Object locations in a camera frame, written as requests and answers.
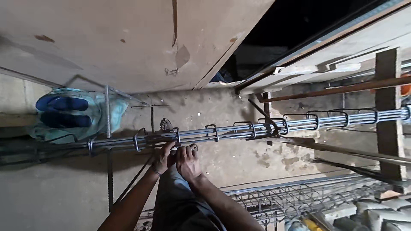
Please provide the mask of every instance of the concrete floor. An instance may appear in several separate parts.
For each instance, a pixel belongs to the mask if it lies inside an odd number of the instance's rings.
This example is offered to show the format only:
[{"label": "concrete floor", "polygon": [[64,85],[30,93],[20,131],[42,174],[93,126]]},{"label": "concrete floor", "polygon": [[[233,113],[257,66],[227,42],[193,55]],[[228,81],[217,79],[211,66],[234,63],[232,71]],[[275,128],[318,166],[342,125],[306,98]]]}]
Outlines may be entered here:
[{"label": "concrete floor", "polygon": [[[310,86],[296,85],[279,94],[307,90],[311,90]],[[213,123],[220,127],[232,125],[235,121],[256,122],[262,117],[247,101],[248,96],[239,98],[231,89],[161,92],[140,97],[150,103],[171,104],[155,107],[156,129],[159,129],[162,118],[170,119],[180,130],[189,130]],[[372,101],[373,96],[369,92],[346,96],[347,107],[372,106]],[[284,113],[335,109],[341,107],[341,102],[341,95],[289,100],[273,103],[272,110],[275,117],[281,117]],[[126,110],[121,129],[114,136],[133,136],[141,127],[150,130],[150,109],[132,106]],[[377,150],[373,133],[321,130],[294,132],[289,136],[312,137],[318,142],[365,151]],[[274,146],[262,141],[244,140],[199,143],[202,169],[222,190],[348,173],[322,164],[309,164],[307,159],[313,157],[356,166],[376,164],[344,154],[279,143]],[[115,198],[147,158],[147,155],[134,152],[114,155]],[[20,169],[0,169],[0,182],[0,230],[96,230],[108,215],[106,160],[103,155],[58,160]],[[145,209],[153,208],[155,193],[156,187]]]}]

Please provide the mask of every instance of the gray trousers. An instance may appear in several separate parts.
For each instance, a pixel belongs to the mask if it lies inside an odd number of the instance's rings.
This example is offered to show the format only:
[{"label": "gray trousers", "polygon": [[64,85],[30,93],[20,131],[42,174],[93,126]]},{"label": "gray trousers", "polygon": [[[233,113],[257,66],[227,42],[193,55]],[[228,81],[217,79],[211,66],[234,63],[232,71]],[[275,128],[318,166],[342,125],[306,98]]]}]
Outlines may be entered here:
[{"label": "gray trousers", "polygon": [[225,231],[211,207],[196,197],[174,164],[160,177],[152,230],[193,229]]}]

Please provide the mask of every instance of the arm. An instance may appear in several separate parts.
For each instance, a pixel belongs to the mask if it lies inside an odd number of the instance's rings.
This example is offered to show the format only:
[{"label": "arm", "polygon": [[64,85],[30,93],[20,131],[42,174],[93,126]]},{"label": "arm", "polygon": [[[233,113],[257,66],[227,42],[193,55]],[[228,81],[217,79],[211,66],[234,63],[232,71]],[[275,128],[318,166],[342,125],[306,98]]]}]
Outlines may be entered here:
[{"label": "arm", "polygon": [[99,227],[99,231],[116,230],[126,231],[134,230],[139,220],[141,211],[150,195],[155,183],[160,178],[154,169],[160,174],[167,170],[167,157],[170,149],[175,143],[169,142],[161,149],[160,154],[154,161],[154,165],[148,168],[144,176],[130,190],[122,201],[114,205],[114,211],[106,218]]},{"label": "arm", "polygon": [[240,204],[215,187],[203,174],[196,151],[177,150],[177,170],[193,192],[205,199],[228,231],[262,231],[261,225]]}]

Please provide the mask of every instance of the foot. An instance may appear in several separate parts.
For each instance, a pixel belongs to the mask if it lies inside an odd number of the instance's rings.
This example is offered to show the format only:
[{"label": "foot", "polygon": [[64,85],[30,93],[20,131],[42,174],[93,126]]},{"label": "foot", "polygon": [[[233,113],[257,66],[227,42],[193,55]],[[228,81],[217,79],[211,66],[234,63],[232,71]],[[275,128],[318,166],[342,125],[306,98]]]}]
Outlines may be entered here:
[{"label": "foot", "polygon": [[160,129],[165,132],[170,132],[171,130],[173,130],[173,125],[168,119],[163,118],[160,122]]}]

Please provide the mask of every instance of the hand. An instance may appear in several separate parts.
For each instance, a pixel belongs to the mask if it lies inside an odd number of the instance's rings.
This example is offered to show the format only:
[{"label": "hand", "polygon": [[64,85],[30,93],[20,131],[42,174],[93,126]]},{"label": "hand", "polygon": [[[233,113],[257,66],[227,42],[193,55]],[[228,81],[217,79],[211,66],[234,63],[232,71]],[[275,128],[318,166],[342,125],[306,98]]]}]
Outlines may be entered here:
[{"label": "hand", "polygon": [[173,155],[170,155],[170,149],[175,145],[175,142],[167,142],[155,155],[155,160],[153,162],[154,169],[158,173],[163,174],[169,166],[173,165]]},{"label": "hand", "polygon": [[176,166],[178,173],[188,182],[193,184],[196,179],[203,174],[197,152],[193,150],[193,145],[179,147],[177,149]]}]

